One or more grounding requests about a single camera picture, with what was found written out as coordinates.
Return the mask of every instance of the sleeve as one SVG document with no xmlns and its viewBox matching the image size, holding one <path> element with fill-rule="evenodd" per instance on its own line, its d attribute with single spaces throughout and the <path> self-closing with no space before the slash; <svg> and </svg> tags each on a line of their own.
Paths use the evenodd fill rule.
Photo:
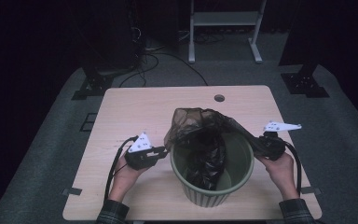
<svg viewBox="0 0 358 224">
<path fill-rule="evenodd" d="M 284 222 L 287 224 L 316 223 L 303 199 L 292 199 L 279 203 Z"/>
<path fill-rule="evenodd" d="M 123 203 L 106 200 L 97 217 L 96 224 L 125 224 L 130 208 Z"/>
</svg>

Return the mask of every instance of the person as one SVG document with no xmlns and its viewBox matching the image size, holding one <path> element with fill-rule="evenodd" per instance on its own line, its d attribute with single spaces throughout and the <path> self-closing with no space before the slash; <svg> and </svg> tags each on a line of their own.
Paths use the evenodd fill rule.
<svg viewBox="0 0 358 224">
<path fill-rule="evenodd" d="M 279 203 L 285 223 L 316 223 L 310 214 L 305 201 L 300 199 L 295 186 L 293 158 L 283 153 L 276 161 L 264 157 L 256 157 L 265 166 L 272 182 L 278 187 L 283 201 Z M 97 224 L 125 224 L 125 217 L 129 207 L 122 203 L 124 196 L 135 184 L 138 177 L 147 170 L 134 170 L 126 165 L 121 156 L 115 168 L 115 178 L 108 199 L 97 217 Z"/>
</svg>

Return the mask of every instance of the green trash can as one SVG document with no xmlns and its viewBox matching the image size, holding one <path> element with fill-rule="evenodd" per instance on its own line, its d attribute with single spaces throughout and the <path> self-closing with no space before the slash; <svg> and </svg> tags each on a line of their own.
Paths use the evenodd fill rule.
<svg viewBox="0 0 358 224">
<path fill-rule="evenodd" d="M 225 170 L 219 178 L 216 190 L 200 189 L 186 181 L 187 163 L 194 150 L 191 148 L 171 148 L 171 166 L 182 183 L 186 197 L 201 207 L 215 207 L 235 190 L 242 187 L 252 174 L 255 158 L 248 141 L 238 133 L 222 133 L 226 143 Z"/>
</svg>

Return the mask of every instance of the hand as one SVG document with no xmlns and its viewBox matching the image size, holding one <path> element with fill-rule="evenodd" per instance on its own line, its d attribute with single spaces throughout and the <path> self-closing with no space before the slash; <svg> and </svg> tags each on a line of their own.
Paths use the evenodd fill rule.
<svg viewBox="0 0 358 224">
<path fill-rule="evenodd" d="M 283 153 L 276 161 L 271 161 L 260 156 L 255 157 L 266 166 L 269 177 L 278 187 L 284 200 L 299 198 L 293 178 L 294 162 L 289 154 Z"/>
<path fill-rule="evenodd" d="M 115 176 L 113 179 L 113 186 L 109 193 L 109 200 L 122 202 L 127 191 L 132 188 L 138 177 L 149 168 L 141 170 L 134 170 L 127 165 L 124 155 L 121 156 L 115 167 Z"/>
</svg>

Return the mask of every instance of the gray carpet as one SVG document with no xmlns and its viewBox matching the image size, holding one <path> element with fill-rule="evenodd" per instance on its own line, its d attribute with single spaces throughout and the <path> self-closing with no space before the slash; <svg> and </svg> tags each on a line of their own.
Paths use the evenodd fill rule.
<svg viewBox="0 0 358 224">
<path fill-rule="evenodd" d="M 196 45 L 192 65 L 211 86 L 267 85 L 287 123 L 300 123 L 301 131 L 291 132 L 303 166 L 323 210 L 324 223 L 358 223 L 358 112 L 342 92 L 334 75 L 318 66 L 314 77 L 330 98 L 291 95 L 280 73 L 297 72 L 299 66 L 278 66 L 287 34 L 260 34 L 257 40 L 264 63 L 255 64 L 244 35 L 225 35 L 211 45 Z M 174 54 L 186 61 L 187 45 L 158 52 Z M 158 66 L 136 75 L 122 87 L 203 86 L 200 76 L 183 62 L 165 54 L 154 54 Z M 156 59 L 143 57 L 142 68 Z M 136 71 L 116 77 L 113 87 Z M 79 129 L 88 113 L 98 112 L 102 96 L 72 101 L 85 75 L 76 70 L 50 109 L 20 168 L 0 202 L 0 223 L 92 223 L 69 222 L 62 218 L 90 133 Z"/>
</svg>

